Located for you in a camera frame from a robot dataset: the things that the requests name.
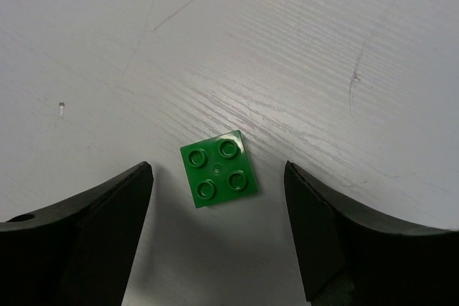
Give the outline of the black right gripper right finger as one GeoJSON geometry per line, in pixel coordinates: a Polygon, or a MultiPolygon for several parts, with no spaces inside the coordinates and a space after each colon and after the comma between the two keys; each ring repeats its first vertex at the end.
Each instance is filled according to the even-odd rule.
{"type": "Polygon", "coordinates": [[[458,233],[384,214],[294,163],[285,199],[312,305],[456,305],[458,233]]]}

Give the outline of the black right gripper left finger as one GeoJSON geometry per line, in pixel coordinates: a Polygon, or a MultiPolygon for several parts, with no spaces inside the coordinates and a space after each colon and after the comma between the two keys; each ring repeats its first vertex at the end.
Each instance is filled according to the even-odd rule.
{"type": "Polygon", "coordinates": [[[1,223],[1,304],[121,305],[152,186],[142,162],[1,223]]]}

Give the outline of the green small lego brick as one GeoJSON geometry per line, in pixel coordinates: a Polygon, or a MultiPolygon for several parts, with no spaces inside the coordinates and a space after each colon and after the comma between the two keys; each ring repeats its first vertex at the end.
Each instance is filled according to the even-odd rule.
{"type": "Polygon", "coordinates": [[[240,130],[180,147],[196,208],[222,204],[258,192],[240,130]]]}

